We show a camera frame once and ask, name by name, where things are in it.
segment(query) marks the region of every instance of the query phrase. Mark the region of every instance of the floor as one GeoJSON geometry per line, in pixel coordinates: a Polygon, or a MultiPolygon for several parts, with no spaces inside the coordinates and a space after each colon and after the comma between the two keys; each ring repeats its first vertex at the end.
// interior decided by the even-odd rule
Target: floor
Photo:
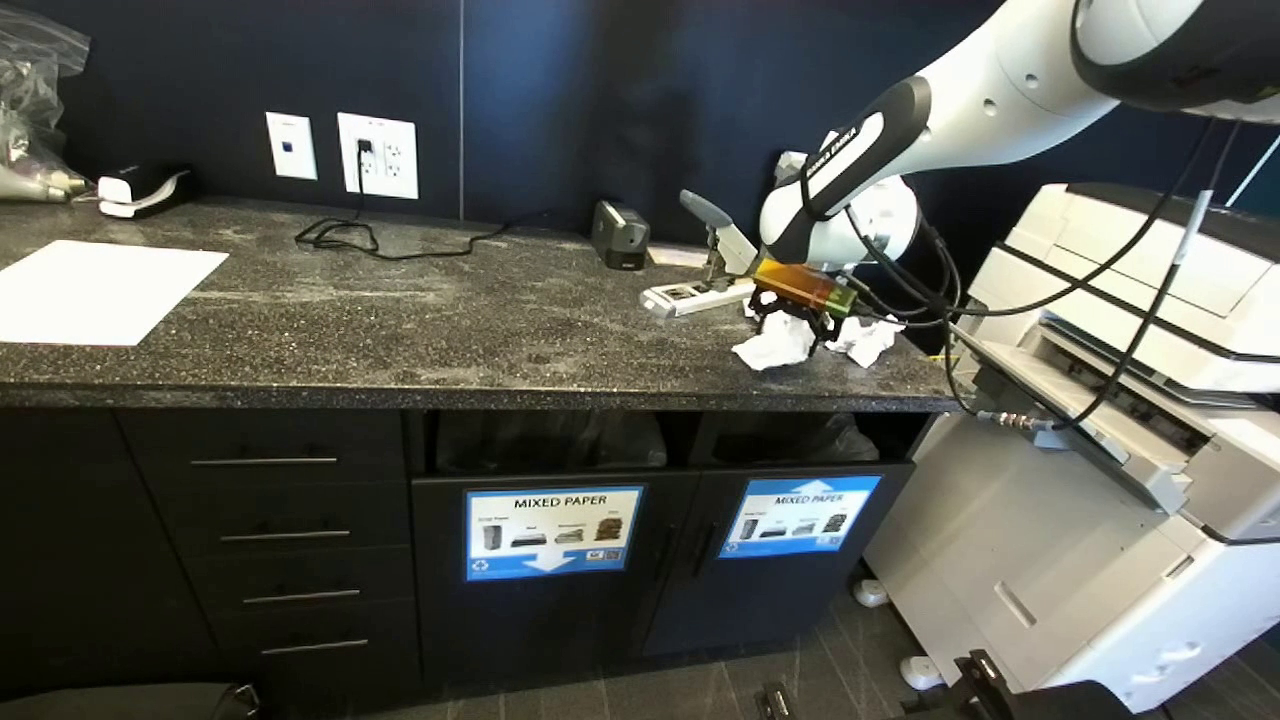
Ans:
{"type": "MultiPolygon", "coordinates": [[[[782,678],[800,720],[904,716],[897,665],[914,650],[891,608],[834,598],[792,650],[606,676],[536,690],[374,711],[372,720],[758,720],[758,688],[782,678]]],[[[1269,720],[1280,716],[1280,636],[1255,638],[1144,720],[1269,720]]]]}

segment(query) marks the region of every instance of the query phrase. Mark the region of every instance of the drawer handle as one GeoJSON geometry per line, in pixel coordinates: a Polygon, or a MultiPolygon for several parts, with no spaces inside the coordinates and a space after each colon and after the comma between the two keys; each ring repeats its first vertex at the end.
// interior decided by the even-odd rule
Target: drawer handle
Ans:
{"type": "Polygon", "coordinates": [[[220,543],[312,543],[312,541],[351,541],[351,526],[304,526],[304,532],[231,532],[220,543]]]}
{"type": "Polygon", "coordinates": [[[322,598],[360,598],[360,587],[326,587],[326,590],[272,590],[272,594],[241,594],[241,603],[322,603],[322,598]]]}
{"type": "Polygon", "coordinates": [[[272,649],[261,649],[255,654],[318,654],[318,650],[351,650],[368,645],[372,645],[368,636],[322,638],[322,645],[272,645],[272,649]]]}
{"type": "Polygon", "coordinates": [[[337,455],[194,455],[192,468],[337,468],[337,455]]]}

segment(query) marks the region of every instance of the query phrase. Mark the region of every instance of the label sign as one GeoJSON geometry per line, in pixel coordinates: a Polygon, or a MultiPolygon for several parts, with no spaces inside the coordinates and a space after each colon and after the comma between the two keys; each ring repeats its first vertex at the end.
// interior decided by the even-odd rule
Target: label sign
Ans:
{"type": "Polygon", "coordinates": [[[635,486],[468,491],[468,579],[624,571],[635,486]]]}
{"type": "Polygon", "coordinates": [[[879,476],[751,480],[718,560],[841,550],[879,476]]]}

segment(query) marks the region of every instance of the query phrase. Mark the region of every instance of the black wall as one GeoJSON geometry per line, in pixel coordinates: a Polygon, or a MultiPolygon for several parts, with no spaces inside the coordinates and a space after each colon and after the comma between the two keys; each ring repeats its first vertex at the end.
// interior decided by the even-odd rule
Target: black wall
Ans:
{"type": "MultiPolygon", "coordinates": [[[[698,188],[756,228],[778,146],[813,146],[994,0],[7,0],[91,35],[72,160],[192,160],[208,191],[342,204],[330,111],[421,124],[443,218],[582,228],[594,195],[692,232],[698,188]],[[309,111],[318,182],[269,173],[264,108],[309,111]]],[[[1116,111],[1010,167],[931,173],[929,216],[978,250],[1043,181],[1163,188],[1196,121],[1116,111]]],[[[1226,181],[1260,152],[1245,132],[1226,181]]]]}

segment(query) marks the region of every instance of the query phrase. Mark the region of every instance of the kitchen counter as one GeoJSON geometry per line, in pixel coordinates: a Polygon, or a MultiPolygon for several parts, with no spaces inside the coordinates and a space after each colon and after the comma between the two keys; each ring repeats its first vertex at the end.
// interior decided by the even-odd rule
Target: kitchen counter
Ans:
{"type": "MultiPolygon", "coordinates": [[[[292,235],[317,209],[185,204],[139,222],[91,204],[3,204],[0,262],[48,238],[226,250],[139,348],[0,342],[7,409],[632,409],[949,412],[899,341],[874,368],[816,354],[756,375],[737,306],[655,318],[638,289],[692,268],[606,273],[582,238],[508,232],[473,254],[385,262],[292,235]]],[[[475,228],[374,222],[388,250],[453,250],[475,228]]]]}

